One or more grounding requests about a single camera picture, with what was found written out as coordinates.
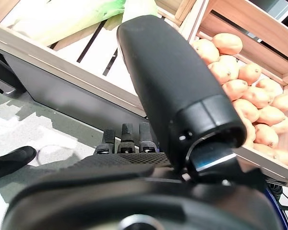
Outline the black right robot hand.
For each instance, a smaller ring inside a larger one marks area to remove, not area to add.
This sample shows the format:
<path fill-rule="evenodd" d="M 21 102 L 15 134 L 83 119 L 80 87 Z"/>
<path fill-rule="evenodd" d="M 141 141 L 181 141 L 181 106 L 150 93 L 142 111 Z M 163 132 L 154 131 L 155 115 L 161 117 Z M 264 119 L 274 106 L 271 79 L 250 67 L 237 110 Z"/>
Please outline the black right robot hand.
<path fill-rule="evenodd" d="M 234 148 L 246 127 L 204 61 L 152 16 L 122 23 L 117 40 L 168 167 L 70 167 L 22 190 L 4 230 L 281 230 L 260 169 Z"/>

